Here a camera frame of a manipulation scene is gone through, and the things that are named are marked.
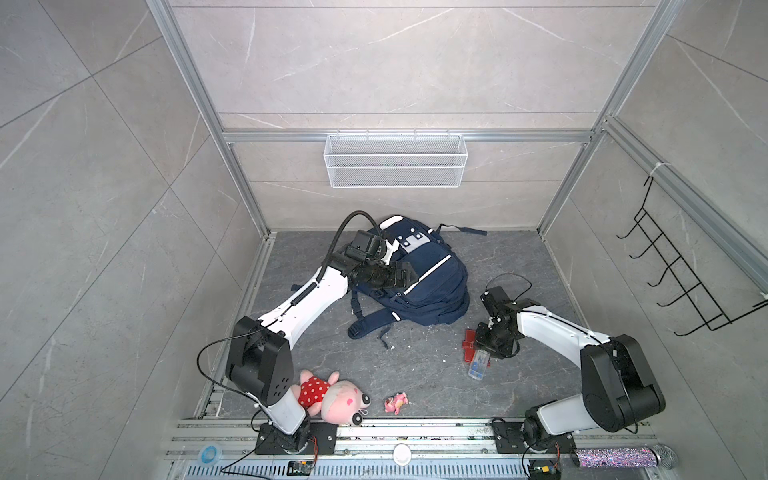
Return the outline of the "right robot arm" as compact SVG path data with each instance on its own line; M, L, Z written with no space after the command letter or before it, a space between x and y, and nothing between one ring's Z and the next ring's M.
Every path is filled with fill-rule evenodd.
M581 392L528 409L521 427L527 447L544 451L562 436L594 428L616 433L663 412L666 400L640 343L629 335L594 332L522 296L487 284L475 358L511 359L523 339L547 346L579 368Z

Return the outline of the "navy blue student backpack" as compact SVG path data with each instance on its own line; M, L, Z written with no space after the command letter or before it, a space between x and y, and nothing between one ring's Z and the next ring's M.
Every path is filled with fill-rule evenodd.
M442 228L402 215L377 224L402 239L395 258L409 262L419 278L406 289L352 287L346 294L355 316L347 330L349 338L361 339L401 321L433 326L464 316L470 304L468 269L443 238Z

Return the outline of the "red card box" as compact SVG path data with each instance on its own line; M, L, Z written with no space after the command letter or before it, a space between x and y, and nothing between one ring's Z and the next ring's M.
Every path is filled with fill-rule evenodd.
M465 363L471 363L474 359L476 352L475 340L476 331L474 329L466 329L464 340L462 341L463 361Z

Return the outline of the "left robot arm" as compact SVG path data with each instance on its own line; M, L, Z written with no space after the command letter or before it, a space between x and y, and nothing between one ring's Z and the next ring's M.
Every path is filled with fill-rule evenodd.
M354 286L405 289L416 281L411 265L395 258L402 239L386 233L365 211L350 213L337 229L320 267L287 300L254 320L242 317L226 344L224 381L198 371L213 384L253 401L268 419L269 435L289 453L302 451L310 435L310 414L293 392L292 350L320 315Z

